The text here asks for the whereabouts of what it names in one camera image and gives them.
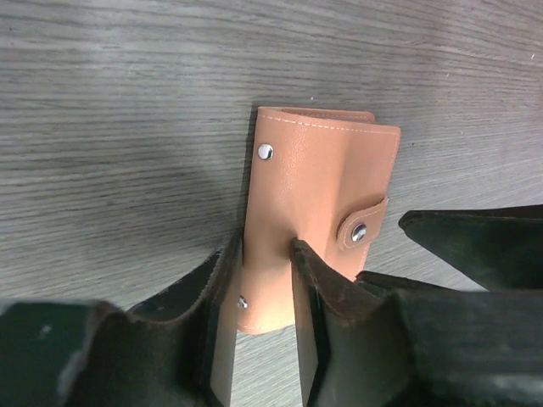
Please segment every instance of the gray wooden surface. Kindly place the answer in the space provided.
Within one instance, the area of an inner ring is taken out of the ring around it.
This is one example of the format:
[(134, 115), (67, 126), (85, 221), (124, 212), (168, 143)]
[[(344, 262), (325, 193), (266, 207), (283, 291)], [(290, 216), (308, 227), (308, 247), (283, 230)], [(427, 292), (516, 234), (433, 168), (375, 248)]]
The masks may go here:
[[(537, 0), (3, 0), (0, 296), (122, 306), (243, 222), (251, 112), (401, 126), (369, 270), (473, 288), (408, 209), (543, 202)], [(240, 334), (232, 405), (300, 403), (294, 330)]]

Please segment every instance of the silver rivet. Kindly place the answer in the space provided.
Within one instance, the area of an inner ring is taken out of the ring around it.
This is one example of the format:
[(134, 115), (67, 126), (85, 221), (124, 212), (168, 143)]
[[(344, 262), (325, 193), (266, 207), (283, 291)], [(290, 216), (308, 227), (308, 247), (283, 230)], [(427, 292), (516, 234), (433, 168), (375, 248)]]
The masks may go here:
[(239, 296), (238, 307), (243, 309), (247, 309), (247, 307), (249, 307), (249, 305), (247, 304), (247, 300), (241, 295)]
[(360, 225), (356, 226), (353, 229), (352, 235), (350, 237), (353, 239), (353, 242), (358, 242), (359, 240), (362, 240), (362, 238), (366, 235), (366, 225), (363, 223), (360, 223)]
[(273, 147), (270, 144), (261, 144), (258, 147), (258, 156), (261, 159), (270, 159), (273, 157)]

